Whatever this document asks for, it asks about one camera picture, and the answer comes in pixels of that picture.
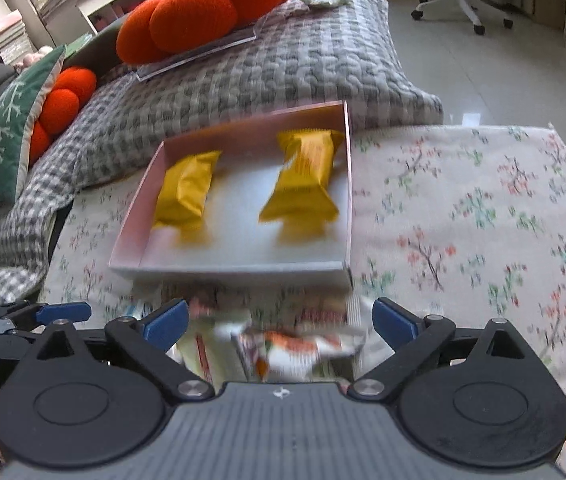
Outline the white snack packet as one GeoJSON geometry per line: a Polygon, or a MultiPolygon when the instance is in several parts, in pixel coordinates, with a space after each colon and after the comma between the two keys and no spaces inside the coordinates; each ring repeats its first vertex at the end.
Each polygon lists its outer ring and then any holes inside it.
{"type": "Polygon", "coordinates": [[[190,322],[168,356],[220,390],[227,382],[353,382],[370,333],[343,307],[302,304],[268,322],[261,309],[208,306],[194,297],[190,322]]]}

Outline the yellow snack packet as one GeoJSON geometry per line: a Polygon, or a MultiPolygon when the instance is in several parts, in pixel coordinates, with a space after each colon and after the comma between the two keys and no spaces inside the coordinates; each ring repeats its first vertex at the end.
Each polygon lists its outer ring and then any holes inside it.
{"type": "Polygon", "coordinates": [[[333,129],[305,128],[281,131],[276,140],[284,162],[258,220],[282,222],[297,234],[318,234],[339,216],[328,187],[345,135],[333,129]]]}
{"type": "Polygon", "coordinates": [[[187,155],[164,174],[152,230],[175,229],[185,238],[202,235],[207,197],[221,151],[187,155]]]}

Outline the floral tablecloth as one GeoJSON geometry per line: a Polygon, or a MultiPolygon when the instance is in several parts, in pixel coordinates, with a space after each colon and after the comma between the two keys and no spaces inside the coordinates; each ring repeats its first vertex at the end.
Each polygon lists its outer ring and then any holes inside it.
{"type": "MultiPolygon", "coordinates": [[[[379,297],[461,327],[507,318],[566,393],[566,144],[552,128],[377,130],[353,141],[348,294],[298,287],[142,286],[108,259],[138,177],[80,193],[54,250],[44,301],[84,300],[90,323],[142,316],[168,299],[248,307],[268,322],[293,307],[343,307],[370,331],[356,378],[389,356],[373,332],[379,297]]],[[[560,453],[566,471],[566,442],[560,453]]]]}

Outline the green embroidered cushion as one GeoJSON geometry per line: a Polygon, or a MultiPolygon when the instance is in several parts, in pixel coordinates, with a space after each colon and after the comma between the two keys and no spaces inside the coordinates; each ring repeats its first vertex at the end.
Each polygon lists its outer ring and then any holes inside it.
{"type": "Polygon", "coordinates": [[[23,70],[0,96],[0,203],[15,203],[25,187],[34,123],[62,69],[66,48],[51,50],[23,70]]]}

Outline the pink white shallow box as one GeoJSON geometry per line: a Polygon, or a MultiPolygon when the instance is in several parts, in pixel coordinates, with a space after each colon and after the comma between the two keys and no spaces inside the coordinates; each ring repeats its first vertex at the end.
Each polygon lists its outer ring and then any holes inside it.
{"type": "Polygon", "coordinates": [[[336,153],[328,192],[339,209],[332,222],[307,231],[258,217],[272,191],[283,153],[277,133],[322,128],[348,134],[345,102],[276,110],[172,136],[161,142],[133,196],[109,258],[110,268],[137,281],[213,281],[229,285],[351,285],[350,145],[336,153]],[[155,226],[164,174],[188,155],[221,154],[202,225],[155,226]]]}

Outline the small orange pumpkin pillow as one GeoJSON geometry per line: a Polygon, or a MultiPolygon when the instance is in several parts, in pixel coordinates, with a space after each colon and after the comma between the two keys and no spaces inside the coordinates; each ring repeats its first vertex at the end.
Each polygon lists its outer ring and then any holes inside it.
{"type": "Polygon", "coordinates": [[[63,70],[45,98],[42,112],[34,122],[30,139],[29,166],[32,166],[74,122],[97,86],[96,75],[84,67],[63,70]]]}

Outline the grey checkered quilt cushion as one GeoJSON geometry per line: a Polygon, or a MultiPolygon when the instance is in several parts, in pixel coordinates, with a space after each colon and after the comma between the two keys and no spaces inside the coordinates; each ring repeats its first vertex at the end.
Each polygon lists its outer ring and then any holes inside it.
{"type": "Polygon", "coordinates": [[[145,166],[170,136],[332,101],[358,131],[442,123],[438,96],[405,76],[386,0],[289,0],[251,44],[146,81],[115,76],[0,205],[0,303],[42,285],[55,214],[82,188],[145,166]]]}

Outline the clear acrylic tray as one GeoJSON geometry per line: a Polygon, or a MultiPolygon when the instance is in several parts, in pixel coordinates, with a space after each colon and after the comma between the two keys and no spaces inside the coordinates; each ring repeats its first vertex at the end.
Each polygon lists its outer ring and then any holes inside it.
{"type": "Polygon", "coordinates": [[[266,24],[268,24],[272,16],[273,12],[270,12],[262,16],[262,18],[259,18],[254,24],[234,30],[234,32],[218,40],[214,40],[209,44],[205,44],[202,47],[189,50],[182,54],[172,55],[170,58],[166,58],[157,63],[142,65],[135,70],[136,79],[139,82],[148,81],[156,76],[170,72],[170,70],[176,70],[185,65],[210,58],[210,56],[215,54],[251,44],[261,36],[262,30],[266,27],[266,24]]]}

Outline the white office chair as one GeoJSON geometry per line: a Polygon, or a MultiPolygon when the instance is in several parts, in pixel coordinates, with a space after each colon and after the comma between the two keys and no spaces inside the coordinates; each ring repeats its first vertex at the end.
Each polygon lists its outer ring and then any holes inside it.
{"type": "Polygon", "coordinates": [[[514,21],[510,14],[484,0],[418,0],[418,5],[411,11],[411,18],[413,21],[418,22],[424,18],[426,11],[444,8],[445,6],[455,6],[458,8],[470,21],[477,36],[484,36],[486,33],[486,28],[478,14],[479,10],[495,15],[506,30],[512,30],[514,27],[514,21]]]}

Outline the large orange pumpkin pillow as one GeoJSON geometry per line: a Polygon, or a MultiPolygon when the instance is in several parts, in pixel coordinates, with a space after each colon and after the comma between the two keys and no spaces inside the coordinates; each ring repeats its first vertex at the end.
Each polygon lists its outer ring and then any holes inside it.
{"type": "Polygon", "coordinates": [[[145,0],[121,25],[116,50],[132,66],[205,47],[287,0],[145,0]]]}

